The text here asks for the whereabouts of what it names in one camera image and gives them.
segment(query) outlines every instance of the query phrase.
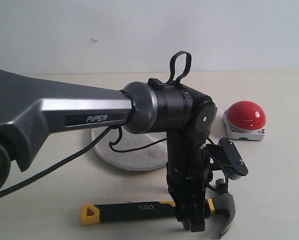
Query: black loop handle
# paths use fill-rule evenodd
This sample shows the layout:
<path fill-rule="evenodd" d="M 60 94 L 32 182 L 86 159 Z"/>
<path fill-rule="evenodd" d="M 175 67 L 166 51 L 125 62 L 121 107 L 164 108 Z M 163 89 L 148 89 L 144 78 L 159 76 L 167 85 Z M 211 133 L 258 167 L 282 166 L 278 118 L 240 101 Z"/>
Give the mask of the black loop handle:
<path fill-rule="evenodd" d="M 169 62 L 170 77 L 169 77 L 168 81 L 165 83 L 166 85 L 171 85 L 172 84 L 173 78 L 175 76 L 175 62 L 176 62 L 176 59 L 179 56 L 183 55 L 183 54 L 186 55 L 185 68 L 184 68 L 183 73 L 176 78 L 175 85 L 180 84 L 181 79 L 185 78 L 189 74 L 189 72 L 191 70 L 191 64 L 192 64 L 192 55 L 187 51 L 179 51 L 174 56 L 172 56 L 171 59 L 170 59 L 170 62 Z"/>

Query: robotic arm link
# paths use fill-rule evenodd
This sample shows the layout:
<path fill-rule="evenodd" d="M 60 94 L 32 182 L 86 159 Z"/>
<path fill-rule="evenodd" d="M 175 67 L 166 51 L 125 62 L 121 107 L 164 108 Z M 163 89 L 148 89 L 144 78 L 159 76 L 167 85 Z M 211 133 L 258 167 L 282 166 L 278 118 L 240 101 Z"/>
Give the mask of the robotic arm link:
<path fill-rule="evenodd" d="M 173 80 L 175 61 L 183 54 L 184 72 Z M 11 161 L 16 160 L 22 172 L 28 169 L 50 134 L 103 126 L 123 126 L 132 134 L 166 132 L 166 179 L 176 218 L 186 230 L 204 231 L 206 188 L 212 171 L 222 170 L 227 184 L 228 177 L 236 180 L 248 170 L 237 162 L 241 156 L 226 138 L 218 145 L 206 144 L 217 108 L 210 96 L 180 83 L 190 68 L 191 55 L 180 51 L 170 61 L 166 83 L 150 78 L 122 90 L 0 70 L 0 188 Z"/>

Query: hammer head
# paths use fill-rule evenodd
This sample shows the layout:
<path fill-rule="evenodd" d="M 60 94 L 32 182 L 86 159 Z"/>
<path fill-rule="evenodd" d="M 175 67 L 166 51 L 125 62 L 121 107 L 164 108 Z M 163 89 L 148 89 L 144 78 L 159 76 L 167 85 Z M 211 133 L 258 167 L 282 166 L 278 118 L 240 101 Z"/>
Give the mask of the hammer head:
<path fill-rule="evenodd" d="M 236 208 L 234 197 L 228 192 L 228 188 L 222 178 L 216 180 L 216 188 L 219 190 L 219 196 L 212 198 L 214 213 L 227 218 L 226 224 L 219 234 L 219 238 L 221 238 L 230 229 L 235 218 Z"/>

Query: red dome button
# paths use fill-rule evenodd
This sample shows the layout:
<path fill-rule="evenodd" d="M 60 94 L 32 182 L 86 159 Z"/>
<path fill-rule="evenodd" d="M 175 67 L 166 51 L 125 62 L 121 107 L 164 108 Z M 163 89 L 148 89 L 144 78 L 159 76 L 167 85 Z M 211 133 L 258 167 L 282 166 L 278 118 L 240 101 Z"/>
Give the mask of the red dome button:
<path fill-rule="evenodd" d="M 226 112 L 227 119 L 235 126 L 246 130 L 261 129 L 266 124 L 264 110 L 252 101 L 238 101 Z"/>

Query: table surface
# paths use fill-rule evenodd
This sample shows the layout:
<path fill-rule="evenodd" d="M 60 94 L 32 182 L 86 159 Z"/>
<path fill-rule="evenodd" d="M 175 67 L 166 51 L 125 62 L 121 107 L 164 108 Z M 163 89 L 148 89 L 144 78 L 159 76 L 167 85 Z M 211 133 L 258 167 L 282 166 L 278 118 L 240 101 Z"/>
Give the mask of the table surface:
<path fill-rule="evenodd" d="M 132 81 L 168 73 L 42 75 L 49 80 L 121 89 Z M 299 69 L 192 72 L 183 82 L 212 96 L 218 113 L 211 129 L 225 136 L 222 113 L 231 104 L 250 100 L 263 107 L 267 124 L 263 141 L 235 141 L 249 174 L 230 181 L 236 219 L 226 240 L 299 239 Z M 12 163 L 4 188 L 24 180 L 90 143 L 90 130 L 48 137 L 30 168 L 20 173 Z M 80 224 L 84 204 L 168 201 L 166 169 L 127 172 L 91 150 L 50 175 L 0 199 L 0 240 L 208 240 L 220 223 L 206 221 L 206 231 L 190 233 L 174 218 L 128 223 Z"/>

